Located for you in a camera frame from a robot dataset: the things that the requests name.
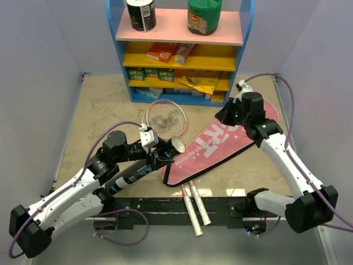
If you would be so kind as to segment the pink sport racket bag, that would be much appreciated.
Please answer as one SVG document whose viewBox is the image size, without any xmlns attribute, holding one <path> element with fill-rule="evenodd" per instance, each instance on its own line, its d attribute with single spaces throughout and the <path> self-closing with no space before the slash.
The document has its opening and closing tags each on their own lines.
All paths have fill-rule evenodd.
<svg viewBox="0 0 353 265">
<path fill-rule="evenodd" d="M 163 184 L 177 187 L 192 181 L 255 145 L 243 127 L 221 124 L 214 117 L 219 110 L 220 107 L 187 107 L 191 120 L 186 134 L 195 137 L 174 163 L 159 171 Z"/>
</svg>

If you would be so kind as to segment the pink badminton racket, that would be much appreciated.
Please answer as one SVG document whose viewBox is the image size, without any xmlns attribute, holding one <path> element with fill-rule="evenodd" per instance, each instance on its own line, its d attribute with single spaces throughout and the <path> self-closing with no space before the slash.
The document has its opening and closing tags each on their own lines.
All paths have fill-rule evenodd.
<svg viewBox="0 0 353 265">
<path fill-rule="evenodd" d="M 153 102 L 146 110 L 142 121 L 152 127 L 165 140 L 169 140 L 173 136 L 181 136 L 187 126 L 184 111 L 169 99 L 159 99 Z"/>
<path fill-rule="evenodd" d="M 186 126 L 187 119 L 186 119 L 185 113 L 183 112 L 182 109 L 180 109 L 180 108 L 177 109 L 176 117 L 179 119 L 179 122 L 181 123 L 181 128 L 184 129 Z M 140 137 L 142 139 L 143 145 L 146 145 L 145 149 L 147 147 L 155 146 L 156 144 L 152 144 L 153 141 L 155 141 L 159 144 L 162 144 L 162 140 L 159 139 L 159 137 L 157 136 L 157 133 L 144 123 L 141 124 Z M 171 147 L 169 149 L 171 149 L 172 151 L 174 150 L 176 152 L 176 154 L 175 155 L 167 155 L 167 158 L 170 160 L 172 160 L 174 157 L 185 152 L 185 146 L 178 137 L 173 136 L 171 138 L 171 141 L 172 141 L 172 143 L 171 143 Z M 190 199 L 187 191 L 185 190 L 185 187 L 183 184 L 181 185 L 181 191 L 182 191 L 182 195 L 183 195 L 186 209 L 189 214 L 189 218 L 191 220 L 191 224 L 192 224 L 194 232 L 195 232 L 195 236 L 201 236 L 203 234 L 201 226 L 200 226 L 198 218 L 196 216 L 196 212 L 195 212 L 194 207 L 192 205 L 191 199 Z"/>
</svg>

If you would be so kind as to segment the black shuttlecock tube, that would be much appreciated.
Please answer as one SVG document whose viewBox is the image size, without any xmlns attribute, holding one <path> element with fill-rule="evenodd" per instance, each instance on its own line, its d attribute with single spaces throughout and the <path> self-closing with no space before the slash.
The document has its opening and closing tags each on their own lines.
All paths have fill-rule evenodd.
<svg viewBox="0 0 353 265">
<path fill-rule="evenodd" d="M 164 141 L 162 140 L 162 144 L 164 143 L 172 143 L 171 139 Z M 127 188 L 131 184 L 137 182 L 142 177 L 150 174 L 143 173 L 143 168 L 146 165 L 146 158 L 138 160 L 133 163 L 131 166 L 127 167 L 125 170 L 119 172 L 116 176 L 114 176 L 111 180 L 106 182 L 105 189 L 111 194 L 114 195 L 119 191 Z"/>
</svg>

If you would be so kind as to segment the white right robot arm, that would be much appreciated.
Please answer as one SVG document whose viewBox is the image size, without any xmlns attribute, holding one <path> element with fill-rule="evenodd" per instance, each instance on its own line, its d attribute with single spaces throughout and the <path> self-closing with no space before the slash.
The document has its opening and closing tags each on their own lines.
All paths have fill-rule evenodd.
<svg viewBox="0 0 353 265">
<path fill-rule="evenodd" d="M 266 117 L 260 93 L 246 92 L 240 98 L 230 98 L 215 118 L 224 125 L 242 126 L 247 137 L 272 160 L 292 192 L 290 197 L 266 188 L 248 193 L 245 209 L 250 216 L 273 213 L 285 218 L 298 234 L 332 221 L 337 190 L 332 185 L 326 187 L 291 146 L 285 146 L 286 136 L 275 120 Z"/>
</svg>

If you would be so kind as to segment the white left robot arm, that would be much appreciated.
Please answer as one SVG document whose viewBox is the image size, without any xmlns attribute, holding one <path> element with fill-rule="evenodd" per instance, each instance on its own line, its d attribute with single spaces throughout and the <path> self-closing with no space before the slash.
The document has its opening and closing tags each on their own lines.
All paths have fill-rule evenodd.
<svg viewBox="0 0 353 265">
<path fill-rule="evenodd" d="M 145 175 L 170 165 L 184 153 L 178 137 L 163 140 L 148 128 L 128 144 L 126 134 L 112 131 L 97 153 L 67 183 L 28 207 L 10 213 L 9 233 L 22 254 L 34 258 L 61 231 L 87 217 L 109 216 L 113 195 Z"/>
</svg>

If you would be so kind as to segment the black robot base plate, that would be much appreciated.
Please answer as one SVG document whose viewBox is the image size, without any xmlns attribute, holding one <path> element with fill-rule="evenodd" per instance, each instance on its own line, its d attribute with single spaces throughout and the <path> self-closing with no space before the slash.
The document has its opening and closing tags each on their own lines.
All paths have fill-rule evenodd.
<svg viewBox="0 0 353 265">
<path fill-rule="evenodd" d="M 277 220 L 271 213 L 247 210 L 245 197 L 203 197 L 202 202 L 212 226 L 225 226 L 229 229 L 245 229 L 256 234 L 270 227 L 270 220 Z M 135 225 L 145 225 L 141 212 L 150 225 L 190 226 L 191 220 L 184 199 L 178 198 L 116 198 L 103 208 L 99 216 L 111 222 L 110 229 L 131 230 Z"/>
</svg>

